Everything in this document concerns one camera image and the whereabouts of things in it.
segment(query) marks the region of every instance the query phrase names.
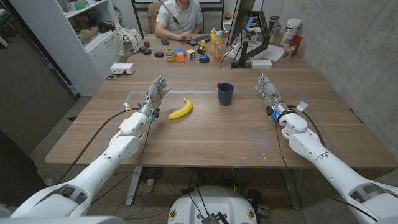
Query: white t-shirt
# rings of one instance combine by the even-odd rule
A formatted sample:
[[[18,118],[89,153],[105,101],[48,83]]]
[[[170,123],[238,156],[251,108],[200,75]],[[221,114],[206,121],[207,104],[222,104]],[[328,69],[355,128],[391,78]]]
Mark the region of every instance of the white t-shirt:
[[[182,11],[177,5],[175,0],[168,0],[164,2],[167,9],[172,13],[172,15],[180,23],[180,27],[176,22],[174,22],[173,17],[162,5],[159,9],[159,13],[156,17],[156,22],[166,26],[166,29],[174,34],[182,34],[183,32],[192,32],[196,24],[203,22],[201,15],[201,9],[199,2],[197,0],[189,0],[189,6],[186,11]]]

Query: table leg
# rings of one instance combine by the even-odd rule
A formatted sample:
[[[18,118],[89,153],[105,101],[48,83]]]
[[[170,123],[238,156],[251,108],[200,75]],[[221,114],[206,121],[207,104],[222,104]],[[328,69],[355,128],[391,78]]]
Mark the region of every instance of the table leg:
[[[134,172],[132,173],[131,176],[131,181],[130,181],[130,187],[129,187],[129,192],[127,193],[127,199],[126,199],[126,205],[131,206],[134,203],[134,200],[136,199],[135,194],[137,193],[138,190],[138,185],[139,185],[139,177],[141,174],[142,167],[136,167],[134,169]]]
[[[299,194],[297,193],[297,189],[294,184],[293,177],[290,174],[290,170],[281,169],[280,171],[282,173],[282,177],[285,180],[287,193],[289,194],[293,209],[300,210],[301,203],[300,203],[300,199],[299,199]]]

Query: chair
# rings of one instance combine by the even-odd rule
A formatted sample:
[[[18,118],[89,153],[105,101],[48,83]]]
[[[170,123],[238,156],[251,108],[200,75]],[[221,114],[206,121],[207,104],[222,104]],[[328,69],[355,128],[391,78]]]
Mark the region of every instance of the chair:
[[[148,29],[145,29],[146,34],[154,34],[156,27],[156,17],[159,13],[159,9],[162,6],[161,2],[150,3],[148,6]]]

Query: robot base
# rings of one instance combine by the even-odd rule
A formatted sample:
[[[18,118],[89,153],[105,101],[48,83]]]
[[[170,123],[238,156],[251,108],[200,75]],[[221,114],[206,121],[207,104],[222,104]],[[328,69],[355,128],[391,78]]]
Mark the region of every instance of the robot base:
[[[228,223],[257,223],[254,209],[251,204],[233,190],[220,186],[203,186],[199,187],[199,190],[203,201],[205,202],[206,209],[210,215],[212,213],[216,215],[218,212],[221,212],[224,216],[226,215],[226,220]],[[191,192],[190,194],[192,200],[198,206],[201,214],[204,217],[207,217],[208,215],[206,214],[206,210],[203,206],[203,202],[201,201],[197,188],[195,188],[195,191]],[[167,223],[201,224],[201,221],[202,218],[198,209],[192,203],[189,194],[185,194],[177,199],[172,205]]]

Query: white bookshelf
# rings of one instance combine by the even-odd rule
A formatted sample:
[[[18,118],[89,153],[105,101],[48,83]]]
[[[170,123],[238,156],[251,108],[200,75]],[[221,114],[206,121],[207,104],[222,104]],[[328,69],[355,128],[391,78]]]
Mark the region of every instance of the white bookshelf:
[[[117,31],[121,26],[111,0],[65,13],[56,0],[10,0],[42,45],[46,48],[81,96],[93,96],[110,67],[120,61]],[[74,16],[96,8],[103,22],[113,22],[116,30],[98,35],[86,46],[80,43],[71,21]]]

